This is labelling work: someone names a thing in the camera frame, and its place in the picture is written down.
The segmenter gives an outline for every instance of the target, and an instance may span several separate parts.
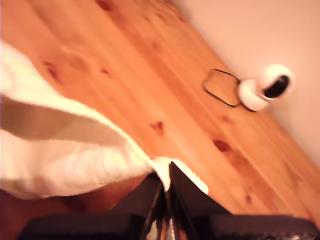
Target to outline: black object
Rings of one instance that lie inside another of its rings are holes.
[[[288,76],[281,75],[272,86],[264,90],[263,94],[270,99],[276,98],[283,94],[289,85],[289,81],[290,80]]]
[[[155,220],[172,218],[176,240],[320,240],[310,221],[291,216],[232,215],[174,163],[164,192],[155,173],[104,214],[57,214],[32,220],[18,240],[145,240]]]

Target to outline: black plastic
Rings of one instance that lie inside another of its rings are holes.
[[[18,240],[145,240],[155,220],[172,218],[176,240],[318,240],[310,221],[291,216],[232,215],[174,163],[164,192],[155,173],[104,214],[57,214],[29,222]]]
[[[288,76],[281,75],[271,87],[264,90],[263,94],[270,99],[276,98],[287,89],[289,81],[290,79]]]

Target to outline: wall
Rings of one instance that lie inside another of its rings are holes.
[[[173,0],[240,78],[268,64],[296,77],[271,112],[320,165],[320,0]]]

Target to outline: white wall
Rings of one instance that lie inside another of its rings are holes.
[[[287,66],[295,91],[274,116],[320,165],[320,0],[173,0],[240,78]]]

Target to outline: wooden floor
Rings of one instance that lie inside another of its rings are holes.
[[[169,0],[2,0],[1,31],[64,96],[148,155],[185,162],[234,214],[320,225],[319,169],[268,112],[203,91],[210,69],[231,70]],[[237,101],[230,79],[217,75],[211,88]]]

